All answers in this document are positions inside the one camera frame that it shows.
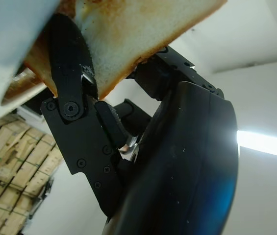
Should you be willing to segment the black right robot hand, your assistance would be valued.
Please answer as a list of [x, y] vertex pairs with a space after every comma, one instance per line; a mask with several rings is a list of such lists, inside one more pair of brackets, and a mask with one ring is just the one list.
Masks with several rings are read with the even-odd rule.
[[87, 177], [107, 216], [105, 235], [219, 235], [235, 195], [239, 146], [233, 105], [170, 47], [131, 78], [160, 106], [98, 101], [93, 59], [62, 14], [48, 36], [57, 98], [41, 111], [72, 174]]

